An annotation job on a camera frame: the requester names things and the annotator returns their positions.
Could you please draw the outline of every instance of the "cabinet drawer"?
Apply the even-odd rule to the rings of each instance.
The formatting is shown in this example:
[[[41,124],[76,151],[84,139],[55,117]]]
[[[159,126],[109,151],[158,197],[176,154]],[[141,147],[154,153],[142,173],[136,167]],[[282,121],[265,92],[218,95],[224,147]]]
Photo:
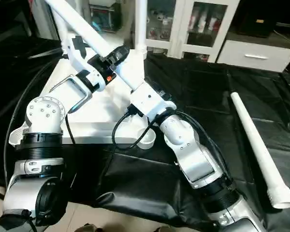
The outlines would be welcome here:
[[[290,62],[290,49],[227,40],[217,62],[282,72]]]

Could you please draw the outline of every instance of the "drawer handle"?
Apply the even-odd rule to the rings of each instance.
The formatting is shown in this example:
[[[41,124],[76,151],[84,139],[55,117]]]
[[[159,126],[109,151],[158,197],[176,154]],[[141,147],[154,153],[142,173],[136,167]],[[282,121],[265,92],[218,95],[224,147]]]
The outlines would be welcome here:
[[[256,59],[268,59],[268,57],[252,55],[252,54],[245,54],[245,57],[256,58]]]

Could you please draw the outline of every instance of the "white tube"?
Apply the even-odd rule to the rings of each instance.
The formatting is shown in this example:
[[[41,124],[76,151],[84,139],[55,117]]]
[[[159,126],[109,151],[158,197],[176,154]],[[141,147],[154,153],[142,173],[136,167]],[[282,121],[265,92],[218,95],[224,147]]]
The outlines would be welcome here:
[[[112,52],[109,44],[84,20],[65,0],[45,0],[86,41],[100,56],[105,57]],[[117,69],[119,77],[132,89],[136,90],[144,81],[139,73],[132,73],[133,60],[124,61]]]
[[[45,0],[100,56],[111,53],[109,44],[65,0]]]
[[[146,46],[147,0],[135,0],[135,49],[147,56]]]
[[[272,206],[276,209],[290,208],[290,189],[279,174],[279,171],[259,135],[255,124],[250,118],[240,96],[238,93],[234,92],[231,94],[231,98],[264,176],[268,188],[267,195],[269,196]]]

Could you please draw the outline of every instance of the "glass cabinet door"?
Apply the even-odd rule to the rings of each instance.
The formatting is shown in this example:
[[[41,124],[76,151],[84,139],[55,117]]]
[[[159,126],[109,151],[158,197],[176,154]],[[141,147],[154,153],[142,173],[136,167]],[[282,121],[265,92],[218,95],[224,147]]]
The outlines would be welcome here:
[[[154,53],[170,48],[176,0],[148,0],[146,45]]]
[[[184,43],[212,47],[226,9],[226,5],[195,2]]]
[[[175,58],[215,62],[239,0],[185,0]]]

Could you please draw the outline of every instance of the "floor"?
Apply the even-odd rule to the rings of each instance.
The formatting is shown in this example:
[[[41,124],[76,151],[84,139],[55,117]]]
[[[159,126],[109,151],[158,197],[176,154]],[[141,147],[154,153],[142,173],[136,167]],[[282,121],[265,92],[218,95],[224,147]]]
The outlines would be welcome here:
[[[0,216],[2,213],[2,201],[0,200]],[[102,208],[91,208],[87,205],[68,203],[66,214],[54,226],[46,229],[46,232],[73,232],[86,223],[95,224],[104,228],[105,232],[153,232],[164,224],[116,213]],[[196,232],[189,228],[176,228],[176,232]]]

